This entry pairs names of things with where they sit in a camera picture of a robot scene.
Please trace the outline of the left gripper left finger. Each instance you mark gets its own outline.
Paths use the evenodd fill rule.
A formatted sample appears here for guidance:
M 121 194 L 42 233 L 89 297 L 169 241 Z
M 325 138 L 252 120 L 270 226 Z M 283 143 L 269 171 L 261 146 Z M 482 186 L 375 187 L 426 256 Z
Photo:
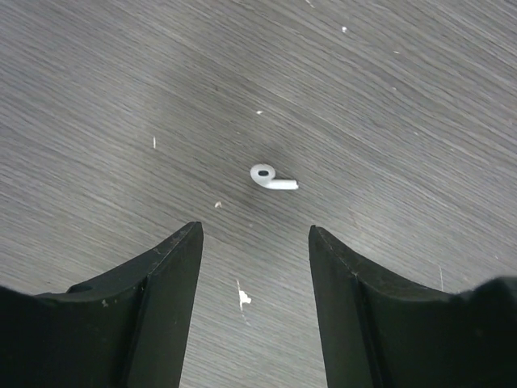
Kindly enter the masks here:
M 65 293 L 2 288 L 2 386 L 178 386 L 203 242 L 190 222 Z

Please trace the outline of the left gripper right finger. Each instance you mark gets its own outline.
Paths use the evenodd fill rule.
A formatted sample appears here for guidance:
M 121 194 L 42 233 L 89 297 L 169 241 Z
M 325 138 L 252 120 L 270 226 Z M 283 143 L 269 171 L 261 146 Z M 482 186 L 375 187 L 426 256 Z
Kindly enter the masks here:
M 329 387 L 515 386 L 514 277 L 445 293 L 319 226 L 309 231 L 309 263 Z

